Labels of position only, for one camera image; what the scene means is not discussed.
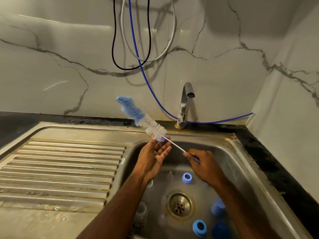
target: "blue bristles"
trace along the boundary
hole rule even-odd
[[[122,104],[121,111],[124,112],[129,118],[135,120],[135,124],[138,125],[145,114],[141,109],[135,107],[134,101],[131,97],[118,96],[116,101]]]

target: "forearm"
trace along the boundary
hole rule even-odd
[[[147,181],[133,172],[77,239],[126,238]]]
[[[268,221],[245,200],[226,177],[214,189],[224,202],[241,238],[280,239]]]

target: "white bristles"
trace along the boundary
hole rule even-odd
[[[137,124],[138,126],[145,129],[145,132],[149,135],[154,134],[154,139],[158,142],[161,141],[162,137],[167,133],[166,129],[154,121],[149,115],[145,116]]]

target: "brush twisted wire handle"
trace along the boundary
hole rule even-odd
[[[184,149],[182,149],[180,146],[178,146],[176,143],[173,143],[171,140],[169,140],[167,137],[163,136],[167,141],[169,141],[170,143],[174,144],[176,147],[178,147],[179,149],[181,149],[183,152],[186,152]]]

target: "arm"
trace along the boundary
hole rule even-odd
[[[280,239],[268,221],[245,200],[233,183],[227,179],[210,151],[190,149],[189,153],[185,152],[183,155],[189,160],[194,172],[218,193],[241,238]],[[199,163],[194,160],[192,155],[198,157]]]
[[[124,185],[77,239],[125,239],[146,186],[158,174],[171,148],[169,142],[153,139],[146,144]]]

